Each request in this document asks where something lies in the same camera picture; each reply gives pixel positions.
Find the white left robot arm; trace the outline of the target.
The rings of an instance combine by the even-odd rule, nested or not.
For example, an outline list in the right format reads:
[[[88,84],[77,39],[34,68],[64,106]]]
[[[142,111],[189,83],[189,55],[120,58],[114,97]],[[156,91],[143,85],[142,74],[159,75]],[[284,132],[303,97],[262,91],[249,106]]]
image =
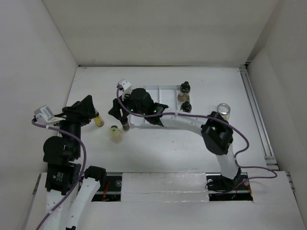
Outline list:
[[[92,96],[62,109],[47,126],[60,133],[43,145],[43,161],[47,163],[45,188],[46,215],[39,226],[46,230],[76,230],[98,190],[107,184],[104,168],[86,165],[86,148],[81,141],[81,128],[98,115]]]

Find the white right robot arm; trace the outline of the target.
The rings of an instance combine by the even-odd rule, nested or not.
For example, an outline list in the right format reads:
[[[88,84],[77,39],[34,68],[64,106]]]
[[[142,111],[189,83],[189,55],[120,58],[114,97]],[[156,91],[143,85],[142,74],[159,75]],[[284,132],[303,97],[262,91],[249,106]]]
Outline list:
[[[241,169],[233,153],[233,130],[218,112],[204,118],[187,112],[176,111],[166,104],[154,102],[143,88],[117,95],[109,115],[125,122],[129,115],[144,118],[148,123],[163,128],[186,130],[202,137],[207,150],[217,157],[224,190],[239,183]]]

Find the black-capped grinder brown spice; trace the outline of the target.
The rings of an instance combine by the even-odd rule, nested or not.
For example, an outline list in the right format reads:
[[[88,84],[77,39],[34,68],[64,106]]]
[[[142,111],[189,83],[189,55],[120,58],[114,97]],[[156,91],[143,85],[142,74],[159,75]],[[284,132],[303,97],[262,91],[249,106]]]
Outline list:
[[[180,102],[186,102],[186,101],[190,101],[190,84],[188,81],[183,82],[180,87],[179,87],[179,91],[178,91],[178,95],[177,95],[177,99]]]

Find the black-lid dark spice bottle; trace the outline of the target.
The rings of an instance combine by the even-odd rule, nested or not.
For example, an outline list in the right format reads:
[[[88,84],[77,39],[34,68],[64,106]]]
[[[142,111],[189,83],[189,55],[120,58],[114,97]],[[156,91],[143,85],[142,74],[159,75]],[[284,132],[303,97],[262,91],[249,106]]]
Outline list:
[[[121,123],[121,125],[122,125],[124,131],[129,131],[130,130],[129,122]]]

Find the black-capped grinder pale spice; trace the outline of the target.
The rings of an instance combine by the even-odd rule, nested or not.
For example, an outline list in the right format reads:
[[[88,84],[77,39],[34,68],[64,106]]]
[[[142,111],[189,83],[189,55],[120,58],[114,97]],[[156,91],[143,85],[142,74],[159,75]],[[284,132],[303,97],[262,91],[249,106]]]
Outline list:
[[[192,110],[192,106],[189,101],[185,101],[181,104],[180,110],[186,113],[190,113]]]

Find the yellow label sauce bottle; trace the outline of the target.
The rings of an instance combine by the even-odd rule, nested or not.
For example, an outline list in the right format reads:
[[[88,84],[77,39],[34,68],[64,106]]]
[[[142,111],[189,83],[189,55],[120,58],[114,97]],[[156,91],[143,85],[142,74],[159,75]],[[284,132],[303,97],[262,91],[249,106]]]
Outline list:
[[[104,120],[98,111],[95,112],[94,122],[98,127],[102,127],[104,125]]]

